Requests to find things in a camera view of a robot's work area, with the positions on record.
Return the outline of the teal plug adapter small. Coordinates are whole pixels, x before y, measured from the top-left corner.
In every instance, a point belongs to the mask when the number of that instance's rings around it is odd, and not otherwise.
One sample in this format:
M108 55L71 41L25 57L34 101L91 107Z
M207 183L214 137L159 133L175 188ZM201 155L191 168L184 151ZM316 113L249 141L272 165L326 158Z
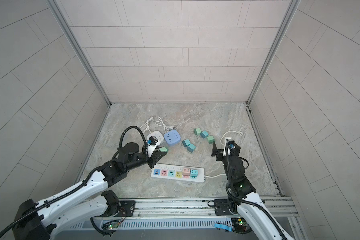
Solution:
M195 178L198 177L198 175L199 175L199 171L198 171L198 170L196 170L196 169L191 169L191 171L190 171L190 177L191 177L191 178L195 179Z

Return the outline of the pink plug adapter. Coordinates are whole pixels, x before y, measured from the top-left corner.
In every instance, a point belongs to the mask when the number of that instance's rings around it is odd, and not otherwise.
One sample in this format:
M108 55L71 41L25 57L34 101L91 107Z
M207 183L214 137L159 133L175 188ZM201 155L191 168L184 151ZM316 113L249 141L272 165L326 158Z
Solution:
M190 168L183 168L182 174L184 176L184 178L188 178L191 174L191 169Z

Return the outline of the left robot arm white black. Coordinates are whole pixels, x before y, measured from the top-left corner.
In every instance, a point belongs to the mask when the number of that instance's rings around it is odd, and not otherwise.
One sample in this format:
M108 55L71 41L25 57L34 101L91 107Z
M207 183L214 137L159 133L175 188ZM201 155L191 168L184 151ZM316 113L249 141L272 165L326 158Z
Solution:
M12 231L16 240L51 240L70 224L103 214L114 216L119 212L120 201L110 189L140 166L151 169L167 152L161 152L163 137L142 137L143 146L123 144L126 133L137 126L126 128L112 159L90 171L81 182L46 199L34 202L29 199L18 209L15 220L0 232L0 239Z

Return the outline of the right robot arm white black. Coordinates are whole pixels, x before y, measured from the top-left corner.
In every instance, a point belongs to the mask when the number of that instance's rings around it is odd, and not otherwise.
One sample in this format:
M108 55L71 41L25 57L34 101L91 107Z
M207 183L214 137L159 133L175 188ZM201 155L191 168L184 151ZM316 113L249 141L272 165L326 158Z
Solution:
M260 240L292 240L293 237L268 211L255 187L245 175L248 160L240 157L241 148L233 139L226 139L224 148L213 143L212 157L222 162L227 177L226 192L229 211L237 215L232 232L253 232Z

